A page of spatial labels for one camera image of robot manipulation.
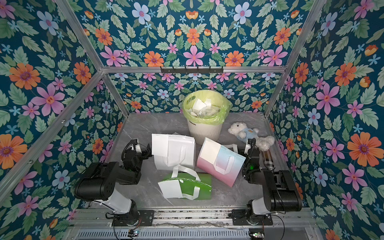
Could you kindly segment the pink blue gradient paper bag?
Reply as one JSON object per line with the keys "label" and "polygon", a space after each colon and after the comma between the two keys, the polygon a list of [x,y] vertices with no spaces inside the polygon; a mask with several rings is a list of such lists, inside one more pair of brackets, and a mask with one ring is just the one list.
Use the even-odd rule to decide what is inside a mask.
{"label": "pink blue gradient paper bag", "polygon": [[239,154],[236,144],[221,145],[205,138],[197,159],[197,167],[233,187],[245,160],[246,157]]}

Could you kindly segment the green white paper bag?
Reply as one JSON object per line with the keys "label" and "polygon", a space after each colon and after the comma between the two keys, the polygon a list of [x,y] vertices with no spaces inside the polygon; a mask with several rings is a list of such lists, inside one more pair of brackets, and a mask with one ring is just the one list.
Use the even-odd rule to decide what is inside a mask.
{"label": "green white paper bag", "polygon": [[175,166],[158,186],[166,199],[205,201],[212,198],[212,176],[181,165]]}

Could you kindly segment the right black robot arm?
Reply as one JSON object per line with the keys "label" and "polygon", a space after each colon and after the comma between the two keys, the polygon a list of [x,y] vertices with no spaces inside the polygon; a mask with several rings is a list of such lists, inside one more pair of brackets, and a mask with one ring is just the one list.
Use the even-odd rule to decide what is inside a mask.
{"label": "right black robot arm", "polygon": [[303,202],[290,172],[276,170],[272,158],[256,146],[256,139],[247,140],[244,156],[243,179],[260,185],[263,192],[262,197],[247,204],[245,216],[250,225],[263,223],[273,213],[302,210]]}

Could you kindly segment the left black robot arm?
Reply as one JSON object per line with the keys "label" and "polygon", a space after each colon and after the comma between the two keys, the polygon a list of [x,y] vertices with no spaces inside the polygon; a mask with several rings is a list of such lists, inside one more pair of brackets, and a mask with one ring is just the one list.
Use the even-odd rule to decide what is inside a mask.
{"label": "left black robot arm", "polygon": [[151,146],[131,140],[121,154],[121,162],[92,163],[74,187],[76,198],[93,202],[111,210],[107,219],[127,226],[141,222],[135,201],[124,197],[116,185],[137,185],[141,179],[142,164],[152,156]]}

